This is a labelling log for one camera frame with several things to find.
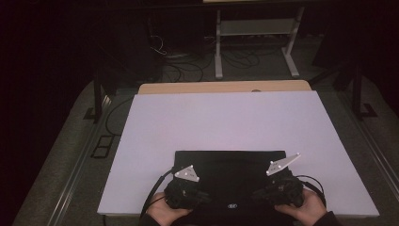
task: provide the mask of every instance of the black sleeve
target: black sleeve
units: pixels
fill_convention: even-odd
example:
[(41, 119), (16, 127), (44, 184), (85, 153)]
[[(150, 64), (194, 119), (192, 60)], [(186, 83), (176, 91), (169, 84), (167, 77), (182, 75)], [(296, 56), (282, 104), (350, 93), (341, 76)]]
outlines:
[(138, 226), (159, 226), (159, 223), (155, 221), (150, 215), (145, 214), (143, 218), (138, 222)]
[(313, 226), (343, 226), (332, 211), (322, 216)]

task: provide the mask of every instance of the game controller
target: game controller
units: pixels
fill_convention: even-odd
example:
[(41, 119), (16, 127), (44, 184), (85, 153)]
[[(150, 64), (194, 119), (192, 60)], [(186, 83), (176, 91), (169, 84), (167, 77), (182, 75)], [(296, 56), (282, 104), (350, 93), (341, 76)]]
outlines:
[(209, 203), (209, 195), (198, 190), (199, 181), (193, 166), (174, 173), (173, 180), (164, 190), (168, 206), (172, 209), (194, 209), (201, 203)]
[(297, 160), (300, 154), (270, 162), (269, 170), (266, 172), (266, 186), (253, 192), (252, 199), (255, 201), (267, 201), (271, 205), (293, 204), (300, 207), (303, 204), (302, 182), (286, 169), (288, 165)]
[(255, 201), (265, 200), (271, 205), (293, 204), (300, 207), (303, 204), (302, 182), (286, 169), (268, 177), (265, 188), (253, 192)]

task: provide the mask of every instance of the controller joystick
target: controller joystick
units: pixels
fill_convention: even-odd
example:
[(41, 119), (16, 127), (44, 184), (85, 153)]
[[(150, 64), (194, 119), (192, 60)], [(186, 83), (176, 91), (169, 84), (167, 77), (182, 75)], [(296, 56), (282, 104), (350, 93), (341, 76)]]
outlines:
[(209, 195), (199, 191), (200, 178), (193, 166), (182, 169), (173, 175), (173, 180), (165, 188), (166, 203), (172, 209), (194, 209), (201, 203), (211, 201)]

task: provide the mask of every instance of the dark background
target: dark background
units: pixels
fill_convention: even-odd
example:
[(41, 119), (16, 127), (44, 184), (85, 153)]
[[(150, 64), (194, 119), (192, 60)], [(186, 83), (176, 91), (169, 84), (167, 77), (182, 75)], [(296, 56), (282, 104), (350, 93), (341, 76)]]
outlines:
[[(105, 3), (0, 3), (2, 225), (14, 220), (74, 101), (94, 75), (100, 77), (108, 93), (157, 80), (162, 61), (149, 48), (148, 16), (154, 22), (175, 23), (182, 36), (194, 32), (196, 36), (187, 39), (193, 42), (185, 42), (186, 46), (214, 30), (213, 12), (201, 18), (197, 11), (195, 17), (181, 20), (176, 14), (162, 12), (84, 10), (93, 4), (103, 8)], [(299, 36), (326, 34), (315, 60), (318, 66), (329, 68), (356, 56), (362, 73), (377, 84), (399, 115), (396, 13), (388, 1), (308, 7)], [(158, 32), (173, 40), (173, 26), (158, 25)]]

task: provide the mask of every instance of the metal frame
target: metal frame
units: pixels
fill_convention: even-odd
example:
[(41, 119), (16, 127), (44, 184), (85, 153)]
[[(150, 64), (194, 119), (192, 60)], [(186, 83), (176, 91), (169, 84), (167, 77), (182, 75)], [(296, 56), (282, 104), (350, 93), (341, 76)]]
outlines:
[(339, 77), (335, 79), (334, 84), (337, 83), (337, 80), (339, 80), (340, 77), (348, 77), (345, 79), (345, 83), (343, 84), (344, 89), (346, 89), (347, 85), (350, 83), (350, 81), (353, 80), (352, 84), (352, 111), (358, 117), (360, 121), (363, 120), (364, 117), (377, 117), (377, 114), (375, 113), (373, 107), (369, 104), (363, 104), (363, 106), (366, 108), (366, 111), (363, 112), (361, 111), (361, 78), (362, 75), (359, 72), (359, 63), (357, 62), (356, 59), (347, 59), (346, 61), (343, 61), (336, 66), (332, 67), (329, 70), (326, 70), (323, 73), (318, 74), (315, 76), (313, 79), (309, 80), (309, 85), (313, 86), (317, 82), (331, 76), (334, 73), (340, 73)]
[(396, 200), (399, 201), (399, 176), (391, 167), (390, 162), (379, 148), (366, 124), (360, 120), (357, 113), (353, 111), (353, 102), (351, 103), (349, 98), (343, 92), (338, 92), (338, 97), (343, 103), (348, 116), (351, 118), (352, 122), (357, 126), (358, 130), (361, 132), (361, 135), (366, 140), (366, 143), (370, 148), (370, 152), (373, 155), (375, 164), (383, 175)]
[[(104, 111), (105, 113), (108, 113), (107, 111), (109, 110), (109, 107), (111, 105), (111, 100), (105, 96), (103, 99), (102, 103), (98, 107), (101, 107), (102, 112)], [(71, 175), (67, 181), (67, 184), (64, 185), (64, 188), (58, 198), (58, 202), (56, 204), (56, 207), (50, 216), (50, 219), (47, 222), (47, 226), (56, 226), (60, 225), (62, 222), (62, 219), (64, 218), (68, 207), (71, 203), (74, 191), (76, 190), (76, 187), (79, 183), (79, 180), (82, 176), (83, 173), (83, 167), (85, 165), (86, 159), (89, 157), (90, 152), (91, 152), (91, 147), (93, 146), (93, 143), (95, 143), (94, 138), (99, 136), (100, 129), (104, 124), (105, 124), (105, 117), (101, 117), (101, 115), (97, 115), (96, 117), (99, 117), (98, 123), (94, 123), (93, 126), (91, 127), (90, 134), (88, 135), (88, 140), (85, 143), (85, 146), (82, 148), (81, 153), (79, 154), (79, 157), (76, 161), (76, 164), (73, 167), (73, 170), (71, 172)]]
[[(289, 34), (290, 39), (285, 47), (281, 48), (284, 55), (285, 62), (287, 63), (288, 69), (290, 70), (293, 78), (299, 77), (299, 72), (296, 68), (293, 58), (291, 57), (291, 51), (293, 50), (296, 34), (302, 19), (302, 15), (305, 8), (301, 7), (298, 9), (296, 17), (293, 20), (287, 19), (274, 19), (274, 20), (251, 20), (251, 21), (228, 21), (224, 23), (220, 19), (220, 10), (217, 11), (216, 16), (216, 49), (215, 49), (215, 78), (223, 78), (223, 69), (220, 54), (220, 37), (221, 36), (233, 36), (233, 35), (267, 35), (267, 34)], [(287, 23), (292, 23), (289, 30), (280, 28), (285, 26)]]

